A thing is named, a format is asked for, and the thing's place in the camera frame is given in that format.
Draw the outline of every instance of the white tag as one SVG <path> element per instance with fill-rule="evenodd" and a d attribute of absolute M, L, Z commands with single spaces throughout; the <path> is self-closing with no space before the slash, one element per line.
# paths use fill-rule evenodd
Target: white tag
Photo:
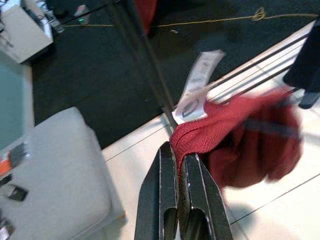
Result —
<path fill-rule="evenodd" d="M 202 52 L 193 64 L 187 78 L 182 96 L 173 112 L 173 118 L 178 124 L 206 117 L 204 104 L 207 92 L 201 92 L 218 63 L 224 57 L 221 50 Z"/>
<path fill-rule="evenodd" d="M 9 161 L 10 151 L 5 152 L 2 156 L 0 156 L 0 162 Z"/>
<path fill-rule="evenodd" d="M 7 240 L 10 237 L 6 226 L 0 228 L 0 240 Z"/>

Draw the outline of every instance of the dark carpet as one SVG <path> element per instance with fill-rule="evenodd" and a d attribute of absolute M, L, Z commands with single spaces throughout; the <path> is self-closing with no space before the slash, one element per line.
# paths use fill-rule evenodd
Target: dark carpet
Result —
<path fill-rule="evenodd" d="M 101 2 L 47 1 L 74 13 Z M 264 7 L 268 16 L 318 13 L 317 0 L 159 0 L 154 25 L 250 16 Z M 311 18 L 238 20 L 152 28 L 149 40 L 175 102 L 189 70 L 201 51 L 221 49 L 226 55 L 211 81 L 227 74 L 293 32 Z M 92 13 L 91 24 L 109 24 L 105 10 Z M 148 122 L 160 111 L 147 81 L 114 27 L 69 27 L 55 36 L 49 51 L 32 62 L 35 123 L 70 107 L 77 107 L 97 134 L 102 148 Z"/>

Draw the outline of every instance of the white surface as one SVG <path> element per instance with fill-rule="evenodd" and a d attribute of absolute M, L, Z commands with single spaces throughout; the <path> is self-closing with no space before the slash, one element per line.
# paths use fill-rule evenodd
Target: white surface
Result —
<path fill-rule="evenodd" d="M 5 11 L 1 13 L 1 20 L 4 23 L 5 29 L 1 35 L 13 47 L 8 46 L 6 41 L 1 37 L 0 50 L 17 63 L 22 63 L 50 45 L 53 42 L 53 38 L 51 28 L 46 19 L 42 20 L 44 23 L 43 31 L 18 4 L 11 4 L 10 1 L 3 6 Z"/>
<path fill-rule="evenodd" d="M 304 35 L 311 27 L 312 24 L 304 27 L 289 39 L 285 39 L 241 67 L 251 64 L 293 39 Z M 298 51 L 295 50 L 290 53 L 291 55 L 286 54 L 293 48 L 277 54 L 276 57 L 213 89 L 208 94 L 208 98 L 218 99 L 218 102 L 221 102 L 269 76 L 276 69 L 279 70 L 280 64 L 288 64 L 289 61 L 293 61 L 293 58 L 288 59 L 288 57 L 296 56 Z M 283 85 L 282 76 L 279 76 L 254 89 L 251 94 L 261 94 Z M 294 97 L 299 98 L 301 94 L 302 91 L 298 91 Z M 320 103 L 317 103 L 311 110 L 298 109 L 297 115 L 301 118 L 304 152 L 295 170 L 276 183 L 263 181 L 244 189 L 228 187 L 225 190 L 225 198 L 228 209 L 230 209 L 230 211 L 227 210 L 227 215 L 232 223 L 231 231 L 235 240 L 320 239 L 320 233 L 316 226 L 320 216 L 320 208 L 318 207 L 320 177 L 317 176 L 320 174 Z M 130 134 L 128 138 L 124 137 L 121 141 L 114 143 L 112 147 L 103 150 L 104 156 L 107 156 L 106 164 L 116 182 L 116 188 L 127 211 L 127 222 L 122 223 L 122 228 L 110 230 L 110 236 L 112 232 L 117 232 L 117 234 L 112 235 L 113 238 L 107 239 L 134 239 L 140 185 L 157 149 L 169 139 L 168 133 L 160 127 L 161 125 L 164 127 L 167 123 L 146 124 Z"/>
<path fill-rule="evenodd" d="M 2 5 L 1 7 L 1 12 L 4 13 L 5 11 L 8 11 L 10 8 L 13 6 L 17 5 L 20 6 L 22 0 L 8 0 L 5 4 Z"/>

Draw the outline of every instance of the yellow string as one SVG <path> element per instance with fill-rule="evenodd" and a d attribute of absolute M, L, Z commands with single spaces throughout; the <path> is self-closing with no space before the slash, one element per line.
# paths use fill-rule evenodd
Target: yellow string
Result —
<path fill-rule="evenodd" d="M 273 16 L 267 16 L 264 7 L 259 7 L 257 11 L 255 11 L 252 16 L 239 16 L 239 17 L 231 17 L 231 18 L 222 18 L 222 19 L 212 19 L 212 20 L 204 20 L 204 21 L 186 21 L 186 22 L 176 22 L 169 24 L 162 24 L 157 26 L 151 26 L 151 28 L 166 28 L 172 26 L 180 26 L 180 25 L 191 25 L 191 24 L 208 24 L 208 23 L 219 23 L 219 22 L 227 22 L 227 21 L 237 21 L 244 19 L 251 19 L 254 22 L 275 18 L 293 18 L 293 17 L 305 17 L 305 18 L 317 18 L 319 15 L 314 13 L 288 13 L 288 14 L 279 14 Z M 86 25 L 64 25 L 64 27 L 114 27 L 113 24 L 86 24 Z"/>

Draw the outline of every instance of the red mesh fabric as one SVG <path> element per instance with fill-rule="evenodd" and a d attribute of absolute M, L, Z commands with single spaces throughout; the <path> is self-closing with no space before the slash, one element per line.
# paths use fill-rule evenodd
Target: red mesh fabric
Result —
<path fill-rule="evenodd" d="M 250 130 L 242 124 L 250 118 L 298 131 L 292 106 L 276 105 L 287 97 L 279 91 L 254 98 L 236 96 L 225 105 L 207 102 L 206 118 L 179 125 L 170 138 L 178 175 L 184 157 L 192 153 L 206 157 L 220 189 L 247 187 L 265 177 L 279 180 L 290 173 L 301 157 L 300 139 Z"/>

